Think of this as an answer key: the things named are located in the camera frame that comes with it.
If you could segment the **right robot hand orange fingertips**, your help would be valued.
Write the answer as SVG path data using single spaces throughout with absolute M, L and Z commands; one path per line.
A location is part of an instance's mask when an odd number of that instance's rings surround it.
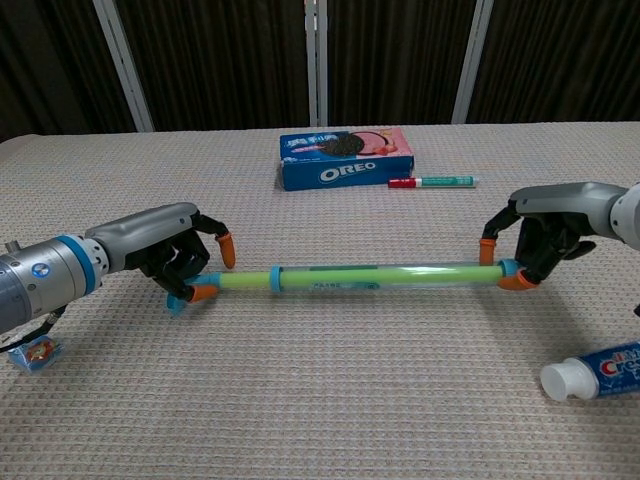
M 562 261 L 580 258 L 596 247 L 592 236 L 639 248 L 639 189 L 600 182 L 521 188 L 484 227 L 479 264 L 494 263 L 499 233 L 520 222 L 514 254 L 518 271 L 502 279 L 505 290 L 537 287 Z

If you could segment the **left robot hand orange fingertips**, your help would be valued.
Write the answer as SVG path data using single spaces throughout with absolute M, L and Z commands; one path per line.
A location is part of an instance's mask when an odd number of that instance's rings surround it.
M 104 248 L 111 273 L 139 270 L 173 298 L 195 303 L 218 292 L 215 286 L 189 282 L 210 260 L 202 233 L 215 237 L 225 267 L 234 268 L 235 247 L 226 225 L 189 202 L 151 208 L 92 227 L 85 237 Z

